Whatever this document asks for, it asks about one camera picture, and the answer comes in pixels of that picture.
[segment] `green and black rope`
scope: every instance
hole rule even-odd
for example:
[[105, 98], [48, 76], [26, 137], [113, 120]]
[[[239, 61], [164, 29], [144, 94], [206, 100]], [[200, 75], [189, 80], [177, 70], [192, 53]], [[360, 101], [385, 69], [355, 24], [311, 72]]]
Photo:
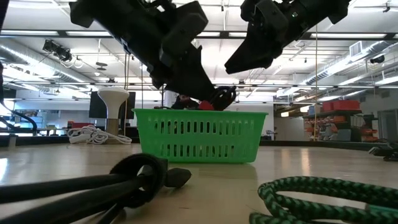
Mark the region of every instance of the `green and black rope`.
[[[370, 209], [339, 207], [298, 200], [281, 191], [326, 195], [364, 202]], [[250, 214], [250, 224], [308, 224], [315, 220], [349, 223], [398, 223], [398, 190], [370, 184], [322, 177], [288, 177], [262, 184], [258, 194], [272, 216]]]

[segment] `robotic arm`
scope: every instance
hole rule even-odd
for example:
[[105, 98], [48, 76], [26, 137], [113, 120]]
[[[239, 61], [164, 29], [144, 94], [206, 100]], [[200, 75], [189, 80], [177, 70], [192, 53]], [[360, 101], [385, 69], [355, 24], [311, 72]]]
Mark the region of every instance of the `robotic arm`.
[[[287, 44], [315, 24], [346, 17], [349, 2], [245, 0], [241, 17], [248, 22], [248, 34], [225, 64], [226, 72], [268, 68]], [[89, 27], [97, 21], [146, 65], [156, 88], [166, 84], [166, 90], [209, 101], [216, 110], [234, 101], [236, 87], [215, 89], [201, 65], [202, 48], [191, 44], [208, 23], [198, 1], [176, 7], [171, 0], [78, 0], [70, 7], [74, 24]]]

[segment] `red bin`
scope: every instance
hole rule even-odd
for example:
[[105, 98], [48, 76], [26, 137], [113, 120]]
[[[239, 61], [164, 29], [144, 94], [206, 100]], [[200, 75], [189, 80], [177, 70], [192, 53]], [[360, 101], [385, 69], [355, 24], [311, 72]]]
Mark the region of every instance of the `red bin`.
[[333, 111], [333, 102], [324, 102], [323, 103], [323, 111]]
[[332, 103], [334, 110], [361, 110], [360, 103], [356, 100], [338, 100]]

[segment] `fluorescent light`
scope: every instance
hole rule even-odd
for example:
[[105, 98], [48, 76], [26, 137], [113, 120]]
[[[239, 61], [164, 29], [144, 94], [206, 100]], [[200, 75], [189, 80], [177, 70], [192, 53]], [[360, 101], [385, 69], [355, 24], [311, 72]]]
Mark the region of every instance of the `fluorescent light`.
[[390, 83], [394, 83], [394, 82], [398, 82], [398, 76], [385, 78], [381, 81], [378, 81], [376, 83], [376, 85], [385, 85], [385, 84], [390, 84]]
[[38, 88], [36, 88], [36, 87], [34, 87], [34, 86], [32, 86], [32, 85], [28, 85], [28, 84], [22, 84], [22, 87], [23, 87], [23, 88], [26, 88], [26, 89], [28, 89], [28, 90], [32, 90], [32, 91], [39, 91]]
[[59, 35], [57, 31], [49, 30], [2, 30], [2, 35]]
[[148, 69], [148, 67], [144, 64], [142, 64], [139, 68], [143, 71], [146, 71]]
[[198, 37], [219, 37], [220, 32], [201, 32]]
[[286, 118], [289, 116], [289, 112], [281, 113], [280, 116]]
[[339, 86], [338, 88], [374, 88], [373, 86]]
[[361, 79], [361, 77], [350, 78], [349, 80], [344, 81], [344, 82], [340, 83], [339, 85], [348, 85], [348, 84], [354, 83], [360, 79]]
[[67, 31], [69, 36], [102, 36], [109, 37], [111, 34], [106, 31]]
[[[347, 39], [371, 39], [385, 38], [387, 34], [318, 34], [318, 38], [347, 38]], [[311, 34], [311, 38], [317, 38], [317, 34]]]
[[230, 32], [230, 37], [246, 37], [246, 32]]
[[345, 96], [354, 96], [354, 95], [360, 94], [360, 93], [362, 93], [362, 92], [364, 92], [364, 91], [366, 91], [366, 90], [360, 90], [360, 91], [356, 91], [356, 92], [353, 92], [353, 93], [347, 94], [347, 95], [345, 95]]
[[318, 101], [329, 101], [329, 100], [337, 99], [339, 97], [341, 97], [341, 96], [325, 96], [325, 97], [318, 99]]
[[309, 111], [309, 109], [310, 109], [310, 106], [304, 106], [304, 107], [300, 108], [300, 112], [306, 113]]

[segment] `basket rim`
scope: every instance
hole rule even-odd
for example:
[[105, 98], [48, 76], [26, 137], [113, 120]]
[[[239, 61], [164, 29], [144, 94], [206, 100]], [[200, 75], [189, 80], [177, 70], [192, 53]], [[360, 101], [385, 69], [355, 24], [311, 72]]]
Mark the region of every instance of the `basket rim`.
[[[133, 112], [153, 111], [153, 110], [156, 110], [156, 109], [142, 109], [142, 108], [133, 108], [133, 109], [131, 109], [131, 111], [133, 111]], [[239, 114], [269, 115], [269, 113], [267, 113], [267, 112], [249, 112], [249, 111], [207, 111], [207, 110], [157, 110], [157, 111], [163, 111], [163, 113], [175, 113], [175, 112], [178, 112], [178, 113], [181, 113], [181, 112], [184, 112], [184, 113], [197, 113], [197, 112], [201, 112], [201, 113], [223, 113], [223, 114], [226, 114], [226, 113], [229, 113], [229, 114], [239, 113]]]

